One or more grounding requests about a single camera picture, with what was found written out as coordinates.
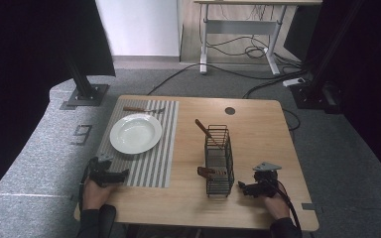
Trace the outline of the white desk frame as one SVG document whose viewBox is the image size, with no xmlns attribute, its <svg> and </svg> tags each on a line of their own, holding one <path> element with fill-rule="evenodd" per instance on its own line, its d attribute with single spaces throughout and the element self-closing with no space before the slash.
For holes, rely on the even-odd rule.
<svg viewBox="0 0 381 238">
<path fill-rule="evenodd" d="M 231 34 L 269 36 L 271 41 L 263 53 L 265 54 L 272 73 L 274 75 L 279 75 L 280 71 L 275 62 L 274 48 L 278 40 L 287 8 L 289 6 L 320 6 L 322 0 L 193 0 L 193 2 L 199 4 L 203 11 L 199 58 L 199 72 L 201 74 L 207 73 L 207 36 L 212 34 Z M 270 5 L 279 6 L 281 12 L 278 19 L 275 21 L 212 20 L 208 18 L 208 11 L 211 5 Z"/>
</svg>

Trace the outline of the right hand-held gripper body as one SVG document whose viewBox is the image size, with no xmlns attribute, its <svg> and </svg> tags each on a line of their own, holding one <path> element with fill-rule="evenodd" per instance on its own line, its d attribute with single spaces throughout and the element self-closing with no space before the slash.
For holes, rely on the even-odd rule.
<svg viewBox="0 0 381 238">
<path fill-rule="evenodd" d="M 263 162 L 253 168 L 255 179 L 255 186 L 252 189 L 254 197 L 265 195 L 272 197 L 277 193 L 278 189 L 278 170 L 281 167 Z"/>
</svg>

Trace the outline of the black wire cutlery basket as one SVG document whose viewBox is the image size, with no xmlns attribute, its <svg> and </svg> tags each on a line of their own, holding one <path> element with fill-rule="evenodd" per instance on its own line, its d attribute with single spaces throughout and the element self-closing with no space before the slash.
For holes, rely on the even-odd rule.
<svg viewBox="0 0 381 238">
<path fill-rule="evenodd" d="M 226 125 L 209 125 L 211 137 L 205 137 L 204 166 L 208 169 L 207 196 L 227 197 L 234 185 L 233 155 Z"/>
</svg>

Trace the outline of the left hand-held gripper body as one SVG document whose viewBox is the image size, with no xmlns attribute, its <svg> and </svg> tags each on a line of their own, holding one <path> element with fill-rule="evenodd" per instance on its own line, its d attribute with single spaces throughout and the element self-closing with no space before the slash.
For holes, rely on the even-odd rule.
<svg viewBox="0 0 381 238">
<path fill-rule="evenodd" d="M 114 173 L 110 173 L 112 162 L 110 160 L 100 161 L 97 157 L 93 157 L 89 160 L 89 178 L 96 182 L 100 187 L 106 187 L 109 184 L 115 183 Z"/>
</svg>

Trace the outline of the black metal stand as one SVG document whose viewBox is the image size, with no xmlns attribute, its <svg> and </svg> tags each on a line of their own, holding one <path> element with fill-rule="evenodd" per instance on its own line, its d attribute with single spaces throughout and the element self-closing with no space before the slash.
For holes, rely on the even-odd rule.
<svg viewBox="0 0 381 238">
<path fill-rule="evenodd" d="M 78 106 L 98 107 L 108 88 L 108 84 L 91 84 L 86 75 L 81 73 L 66 43 L 61 44 L 61 55 L 70 76 L 75 83 L 75 90 L 68 101 L 64 101 L 61 110 L 75 110 Z"/>
<path fill-rule="evenodd" d="M 299 109 L 340 112 L 341 92 L 335 84 L 335 54 L 364 0 L 322 0 L 303 62 L 306 82 L 290 87 Z"/>
</svg>

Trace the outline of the grey floor tape marker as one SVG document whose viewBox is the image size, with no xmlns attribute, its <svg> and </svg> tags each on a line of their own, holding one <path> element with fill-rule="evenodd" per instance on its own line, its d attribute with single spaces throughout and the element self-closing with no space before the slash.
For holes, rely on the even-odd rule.
<svg viewBox="0 0 381 238">
<path fill-rule="evenodd" d="M 84 146 L 92 130 L 91 125 L 77 125 L 73 134 L 70 143 L 75 146 Z"/>
</svg>

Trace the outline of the short wooden-handled utensil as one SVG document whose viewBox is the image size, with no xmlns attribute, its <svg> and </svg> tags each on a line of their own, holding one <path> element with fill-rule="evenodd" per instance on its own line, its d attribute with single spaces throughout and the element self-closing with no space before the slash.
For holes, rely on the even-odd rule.
<svg viewBox="0 0 381 238">
<path fill-rule="evenodd" d="M 207 180 L 225 179 L 227 177 L 226 171 L 215 170 L 211 168 L 198 167 L 197 174 Z"/>
</svg>

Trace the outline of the white power strip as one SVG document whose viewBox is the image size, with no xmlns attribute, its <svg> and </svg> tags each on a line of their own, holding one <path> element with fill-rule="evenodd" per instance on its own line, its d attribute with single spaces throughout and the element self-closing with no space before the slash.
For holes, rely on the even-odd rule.
<svg viewBox="0 0 381 238">
<path fill-rule="evenodd" d="M 288 87 L 288 86 L 305 83 L 305 82 L 307 82 L 305 79 L 303 79 L 302 77 L 298 77 L 298 78 L 284 80 L 283 86 Z"/>
</svg>

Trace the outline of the grey striped placemat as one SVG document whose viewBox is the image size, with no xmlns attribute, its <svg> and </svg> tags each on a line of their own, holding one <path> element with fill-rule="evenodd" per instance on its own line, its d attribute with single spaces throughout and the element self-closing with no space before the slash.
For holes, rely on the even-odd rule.
<svg viewBox="0 0 381 238">
<path fill-rule="evenodd" d="M 123 111 L 124 106 L 145 109 L 166 108 L 163 113 L 144 113 Z M 112 162 L 110 172 L 122 172 L 129 169 L 125 179 L 128 186 L 168 187 L 170 184 L 173 151 L 179 114 L 179 101 L 119 99 L 114 107 L 107 128 L 101 140 L 97 157 Z M 113 125 L 121 118 L 131 114 L 147 114 L 157 118 L 162 125 L 160 141 L 150 150 L 136 155 L 127 155 L 116 151 L 109 141 Z"/>
</svg>

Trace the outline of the dark curtain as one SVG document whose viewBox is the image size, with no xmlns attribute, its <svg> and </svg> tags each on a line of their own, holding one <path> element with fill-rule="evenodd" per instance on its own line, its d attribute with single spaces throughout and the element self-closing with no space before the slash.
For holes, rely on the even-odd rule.
<svg viewBox="0 0 381 238">
<path fill-rule="evenodd" d="M 0 179 L 46 111 L 53 86 L 111 75 L 96 0 L 0 0 Z"/>
<path fill-rule="evenodd" d="M 307 59 L 320 6 L 296 8 L 284 47 Z M 340 112 L 381 163 L 381 0 L 364 0 L 335 56 Z"/>
</svg>

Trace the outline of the white plate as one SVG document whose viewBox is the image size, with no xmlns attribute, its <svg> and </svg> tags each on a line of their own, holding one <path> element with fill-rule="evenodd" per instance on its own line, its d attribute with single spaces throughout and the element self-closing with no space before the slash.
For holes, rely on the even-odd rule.
<svg viewBox="0 0 381 238">
<path fill-rule="evenodd" d="M 161 136 L 162 125 L 157 118 L 147 114 L 131 114 L 113 125 L 109 141 L 116 151 L 136 155 L 152 149 Z"/>
</svg>

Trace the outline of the person's right hand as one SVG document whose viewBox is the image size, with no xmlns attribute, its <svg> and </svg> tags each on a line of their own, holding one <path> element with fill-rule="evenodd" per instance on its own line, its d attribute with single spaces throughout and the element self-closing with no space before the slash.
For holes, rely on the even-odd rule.
<svg viewBox="0 0 381 238">
<path fill-rule="evenodd" d="M 280 194 L 276 193 L 272 197 L 266 196 L 262 200 L 266 209 L 275 220 L 290 217 L 290 208 Z"/>
</svg>

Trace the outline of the long wooden-handled utensil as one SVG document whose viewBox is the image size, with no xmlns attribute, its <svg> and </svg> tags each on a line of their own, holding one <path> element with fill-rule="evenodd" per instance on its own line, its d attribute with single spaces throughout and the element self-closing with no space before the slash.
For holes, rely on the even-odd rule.
<svg viewBox="0 0 381 238">
<path fill-rule="evenodd" d="M 198 120 L 198 119 L 194 119 L 194 123 L 195 125 L 205 134 L 205 136 L 208 138 L 208 140 L 213 144 L 215 145 L 216 147 L 218 147 L 219 149 L 223 149 L 222 145 L 218 144 L 213 136 L 210 134 L 210 132 L 208 131 L 208 129 Z"/>
</svg>

